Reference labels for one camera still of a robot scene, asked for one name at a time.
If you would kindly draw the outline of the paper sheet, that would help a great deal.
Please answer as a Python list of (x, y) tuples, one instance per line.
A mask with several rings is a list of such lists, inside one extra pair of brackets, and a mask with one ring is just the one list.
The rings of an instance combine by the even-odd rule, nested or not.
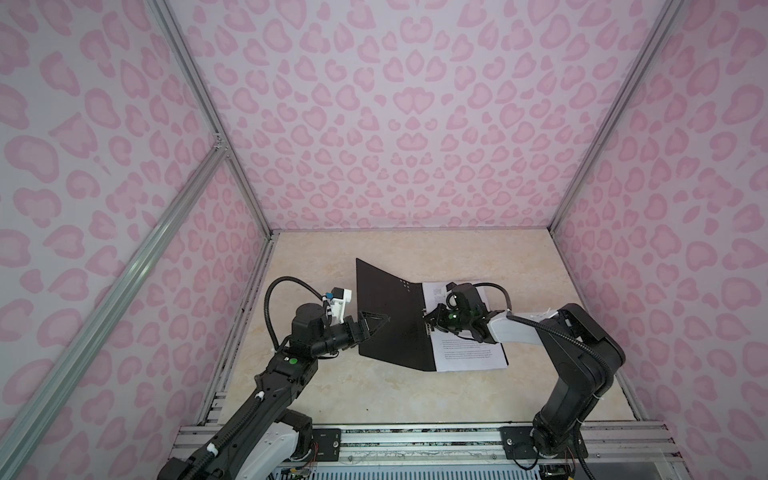
[[(448, 295), (445, 282), (422, 283), (425, 313), (431, 313)], [(462, 338), (427, 326), (436, 371), (439, 373), (506, 369), (508, 360), (501, 344), (478, 343), (468, 331)]]

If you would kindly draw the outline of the blue folder black inside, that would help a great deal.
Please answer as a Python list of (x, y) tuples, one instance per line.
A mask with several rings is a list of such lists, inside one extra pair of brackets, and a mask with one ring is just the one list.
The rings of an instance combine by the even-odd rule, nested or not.
[(359, 353), (417, 371), (437, 372), (423, 320), (426, 313), (422, 283), (410, 282), (358, 259), (356, 286), (361, 311), (390, 317), (386, 325), (359, 347)]

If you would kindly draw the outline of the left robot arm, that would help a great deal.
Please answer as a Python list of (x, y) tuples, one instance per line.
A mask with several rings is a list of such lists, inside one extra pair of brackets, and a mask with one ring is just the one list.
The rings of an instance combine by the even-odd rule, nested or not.
[(276, 349), (255, 389), (230, 420), (188, 458), (172, 458), (160, 479), (265, 479), (283, 461), (312, 461), (312, 419), (290, 409), (318, 371), (322, 357), (357, 346), (390, 321), (361, 311), (330, 324), (328, 308), (296, 309), (291, 334)]

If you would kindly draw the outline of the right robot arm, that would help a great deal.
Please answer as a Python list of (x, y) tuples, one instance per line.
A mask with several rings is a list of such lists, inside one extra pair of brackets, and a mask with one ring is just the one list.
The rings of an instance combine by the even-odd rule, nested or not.
[(532, 340), (545, 349), (557, 381), (546, 403), (534, 415), (529, 448), (539, 458), (555, 458), (570, 450), (580, 457), (580, 428), (612, 388), (626, 362), (618, 343), (577, 303), (541, 315), (513, 309), (510, 293), (493, 282), (446, 285), (444, 300), (426, 310), (431, 331), (478, 344)]

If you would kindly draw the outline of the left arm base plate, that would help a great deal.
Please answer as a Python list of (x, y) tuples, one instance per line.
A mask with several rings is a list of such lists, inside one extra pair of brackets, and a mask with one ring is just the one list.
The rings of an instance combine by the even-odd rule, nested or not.
[(312, 428), (298, 432), (297, 445), (291, 461), (336, 462), (340, 457), (342, 430), (338, 428)]

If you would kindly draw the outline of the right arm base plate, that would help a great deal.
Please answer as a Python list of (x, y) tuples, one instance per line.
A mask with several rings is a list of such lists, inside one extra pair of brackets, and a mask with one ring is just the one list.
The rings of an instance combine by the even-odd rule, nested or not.
[(503, 426), (499, 433), (507, 460), (543, 462), (589, 457), (586, 442), (578, 428), (571, 429), (555, 446), (547, 443), (543, 434), (535, 433), (531, 425)]

